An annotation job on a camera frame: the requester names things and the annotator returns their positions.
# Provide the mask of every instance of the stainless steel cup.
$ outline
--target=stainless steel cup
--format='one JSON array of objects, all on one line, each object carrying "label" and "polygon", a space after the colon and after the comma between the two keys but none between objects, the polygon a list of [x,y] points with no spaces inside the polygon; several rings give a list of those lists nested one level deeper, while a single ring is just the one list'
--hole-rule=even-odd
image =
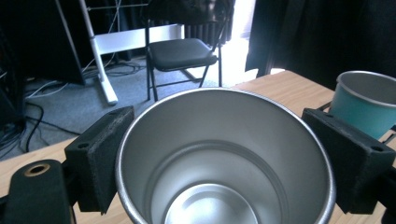
[{"label": "stainless steel cup", "polygon": [[134,223],[326,223],[335,200],[329,160],[304,122],[237,90],[153,105],[125,134],[116,170]]}]

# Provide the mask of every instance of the screw hole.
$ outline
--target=screw hole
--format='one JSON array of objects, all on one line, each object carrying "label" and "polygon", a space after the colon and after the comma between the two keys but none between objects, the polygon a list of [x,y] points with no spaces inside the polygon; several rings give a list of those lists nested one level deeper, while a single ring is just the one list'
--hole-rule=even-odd
[{"label": "screw hole", "polygon": [[37,166],[37,167],[34,167],[30,172],[32,174],[38,174],[38,173],[42,172],[44,169],[45,169],[44,166]]},{"label": "screw hole", "polygon": [[82,143],[82,144],[79,144],[78,145],[78,148],[85,148],[85,147],[88,147],[90,144],[88,144],[88,143]]},{"label": "screw hole", "polygon": [[384,148],[382,148],[382,147],[372,147],[372,150],[381,152],[381,151],[384,151]]}]

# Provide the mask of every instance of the teal bowl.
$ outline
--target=teal bowl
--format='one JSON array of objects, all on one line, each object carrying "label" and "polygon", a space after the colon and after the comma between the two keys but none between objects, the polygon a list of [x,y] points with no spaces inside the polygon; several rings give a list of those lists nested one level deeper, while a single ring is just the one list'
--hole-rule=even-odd
[{"label": "teal bowl", "polygon": [[396,123],[396,78],[364,71],[341,74],[329,113],[381,138]]}]

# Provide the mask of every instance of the wooden table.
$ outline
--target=wooden table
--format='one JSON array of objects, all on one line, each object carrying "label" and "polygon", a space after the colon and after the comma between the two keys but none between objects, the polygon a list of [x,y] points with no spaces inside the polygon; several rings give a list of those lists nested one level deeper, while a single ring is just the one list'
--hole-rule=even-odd
[{"label": "wooden table", "polygon": [[[320,86],[304,77],[286,71],[279,74],[259,77],[246,83],[236,85],[235,88],[253,91],[260,95],[278,101],[298,116],[303,114],[306,107],[318,108],[329,103],[333,91]],[[45,147],[19,157],[0,162],[0,196],[7,195],[10,178],[23,165],[43,159],[64,161],[64,148],[73,139]],[[396,149],[396,141],[390,146]],[[108,212],[101,216],[100,213],[80,213],[78,206],[74,207],[78,224],[81,223],[132,223],[127,217],[118,195],[114,198]],[[330,223],[380,223],[384,207],[379,203],[372,215],[344,214],[335,206]]]}]

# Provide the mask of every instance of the white shelf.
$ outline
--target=white shelf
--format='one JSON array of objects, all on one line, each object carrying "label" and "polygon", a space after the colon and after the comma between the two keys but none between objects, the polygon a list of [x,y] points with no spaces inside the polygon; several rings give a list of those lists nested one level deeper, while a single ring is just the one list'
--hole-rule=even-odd
[{"label": "white shelf", "polygon": [[[110,34],[96,35],[92,29],[89,10],[85,0],[79,0],[82,9],[84,21],[88,30],[91,41],[92,52],[95,57],[96,65],[99,70],[99,80],[105,93],[106,100],[110,105],[118,102],[116,93],[107,78],[103,67],[102,55],[114,52],[120,52],[127,49],[140,49],[146,46],[145,29],[136,29],[122,31]],[[165,25],[150,28],[150,42],[181,38],[184,36],[184,27],[181,25]]]}]

